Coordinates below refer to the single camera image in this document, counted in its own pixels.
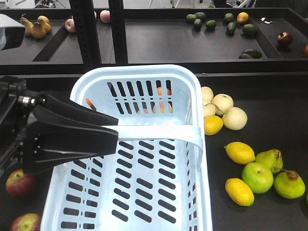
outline apple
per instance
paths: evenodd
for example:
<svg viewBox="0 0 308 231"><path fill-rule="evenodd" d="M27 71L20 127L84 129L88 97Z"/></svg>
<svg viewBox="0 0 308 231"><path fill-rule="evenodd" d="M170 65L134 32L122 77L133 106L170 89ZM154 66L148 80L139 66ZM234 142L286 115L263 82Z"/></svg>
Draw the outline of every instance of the apple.
<svg viewBox="0 0 308 231"><path fill-rule="evenodd" d="M76 28L75 28L75 23L74 20L72 18L69 18L65 21L65 28L68 32L70 33L75 33L76 32Z"/></svg>
<svg viewBox="0 0 308 231"><path fill-rule="evenodd" d="M16 199L29 199L34 196L37 185L37 176L24 173L21 168L13 171L9 175L5 183L5 188Z"/></svg>
<svg viewBox="0 0 308 231"><path fill-rule="evenodd" d="M162 87L158 87L157 88L157 94L158 95L163 95L163 88ZM167 95L171 95L171 90L167 88Z"/></svg>
<svg viewBox="0 0 308 231"><path fill-rule="evenodd" d="M303 55L304 55L304 58L308 58L308 45L305 46L305 48L303 50Z"/></svg>
<svg viewBox="0 0 308 231"><path fill-rule="evenodd" d="M144 112L145 114L149 114L149 110L148 110L147 108L144 108L144 109L143 109L143 112Z"/></svg>
<svg viewBox="0 0 308 231"><path fill-rule="evenodd" d="M251 162L242 171L242 180L254 193L267 192L274 182L272 172L264 164Z"/></svg>
<svg viewBox="0 0 308 231"><path fill-rule="evenodd" d="M212 103L216 105L216 115L224 115L230 107L233 107L233 99L227 94L215 95Z"/></svg>
<svg viewBox="0 0 308 231"><path fill-rule="evenodd" d="M282 32L277 37L279 46L287 47L293 42L293 36L289 32Z"/></svg>
<svg viewBox="0 0 308 231"><path fill-rule="evenodd" d="M37 213L26 213L17 217L10 231L40 231L41 216Z"/></svg>
<svg viewBox="0 0 308 231"><path fill-rule="evenodd" d="M173 112L172 106L169 103L168 103L168 109L169 109L169 113ZM162 102L162 101L159 102L159 110L160 110L160 113L165 113L165 106L164 106L164 102ZM157 113L155 105L153 107L153 113L154 114Z"/></svg>
<svg viewBox="0 0 308 231"><path fill-rule="evenodd" d="M108 10L101 11L100 18L103 23L110 23L110 11Z"/></svg>

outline black table surface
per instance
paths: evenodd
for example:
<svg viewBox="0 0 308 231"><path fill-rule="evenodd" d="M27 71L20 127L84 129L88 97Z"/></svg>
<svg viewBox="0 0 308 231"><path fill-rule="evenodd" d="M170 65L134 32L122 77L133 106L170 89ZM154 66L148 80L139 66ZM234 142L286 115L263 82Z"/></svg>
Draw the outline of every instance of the black table surface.
<svg viewBox="0 0 308 231"><path fill-rule="evenodd" d="M281 198L273 188L255 194L251 207L241 207L226 194L228 178L240 178L243 165L231 161L224 150L229 142L241 141L255 153L272 148L282 152L284 166L295 170L308 185L308 80L305 75L199 78L214 94L225 93L234 106L246 111L248 122L240 131L223 127L213 136L205 136L211 213L214 231L305 231L308 227L307 190L300 198ZM19 202L5 191L9 173L0 178L0 227L8 230L16 216L34 211L42 214L51 178L51 170L39 175L40 192L33 201Z"/></svg>

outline black metal pole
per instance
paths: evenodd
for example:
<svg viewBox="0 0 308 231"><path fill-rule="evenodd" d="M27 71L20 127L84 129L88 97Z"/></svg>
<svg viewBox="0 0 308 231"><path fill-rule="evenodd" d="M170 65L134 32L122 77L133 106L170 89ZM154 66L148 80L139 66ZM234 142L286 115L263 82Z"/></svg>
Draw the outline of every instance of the black metal pole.
<svg viewBox="0 0 308 231"><path fill-rule="evenodd" d="M92 0L69 0L83 64L94 69L102 64Z"/></svg>
<svg viewBox="0 0 308 231"><path fill-rule="evenodd" d="M127 65L128 55L123 0L108 0L108 2L115 50L115 64Z"/></svg>

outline fruit stem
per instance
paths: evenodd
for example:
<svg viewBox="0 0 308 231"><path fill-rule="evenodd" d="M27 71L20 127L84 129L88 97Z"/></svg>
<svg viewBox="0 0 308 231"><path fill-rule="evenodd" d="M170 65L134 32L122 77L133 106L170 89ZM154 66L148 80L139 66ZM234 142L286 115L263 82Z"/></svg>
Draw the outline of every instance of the fruit stem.
<svg viewBox="0 0 308 231"><path fill-rule="evenodd" d="M280 168L278 167L278 162L280 161L281 158L282 158L281 152L278 151L277 163L276 163L276 166L274 167L276 170L280 169Z"/></svg>
<svg viewBox="0 0 308 231"><path fill-rule="evenodd" d="M277 170L279 169L279 170L282 170L282 171L285 171L285 172L288 172L288 173L290 173L290 174L294 175L294 172L293 172L293 171L286 170L286 169L283 169L283 168L278 167L278 166L275 166L274 168L275 168L275 169L277 169Z"/></svg>

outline red apple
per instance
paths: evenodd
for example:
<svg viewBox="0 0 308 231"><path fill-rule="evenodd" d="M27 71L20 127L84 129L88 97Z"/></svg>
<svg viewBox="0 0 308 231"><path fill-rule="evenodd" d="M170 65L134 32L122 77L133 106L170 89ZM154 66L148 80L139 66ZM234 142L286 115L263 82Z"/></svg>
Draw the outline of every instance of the red apple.
<svg viewBox="0 0 308 231"><path fill-rule="evenodd" d="M107 10L101 11L100 18L103 23L110 23L110 12Z"/></svg>
<svg viewBox="0 0 308 231"><path fill-rule="evenodd" d="M18 169L9 175L5 188L16 199L29 199L34 196L37 185L37 176L24 173L22 169Z"/></svg>
<svg viewBox="0 0 308 231"><path fill-rule="evenodd" d="M16 218L11 231L40 231L41 216L37 213L26 213Z"/></svg>
<svg viewBox="0 0 308 231"><path fill-rule="evenodd" d="M159 110L160 110L160 113L165 113L165 106L164 106L164 102L160 101L159 102ZM170 103L168 103L168 111L169 113L173 113L173 109L172 109L172 106ZM157 113L157 110L156 110L156 105L154 105L153 107L153 113L156 114Z"/></svg>
<svg viewBox="0 0 308 231"><path fill-rule="evenodd" d="M74 20L72 18L69 18L65 21L65 28L68 32L70 33L75 33L76 32L76 28L75 28L75 23Z"/></svg>
<svg viewBox="0 0 308 231"><path fill-rule="evenodd" d="M163 95L163 88L162 87L158 87L157 88L157 94L158 95ZM171 95L171 90L167 88L167 95Z"/></svg>
<svg viewBox="0 0 308 231"><path fill-rule="evenodd" d="M279 46L287 47L293 42L293 36L289 32L282 32L277 37Z"/></svg>
<svg viewBox="0 0 308 231"><path fill-rule="evenodd" d="M305 48L303 50L303 55L304 55L304 58L308 58L308 45L305 46Z"/></svg>

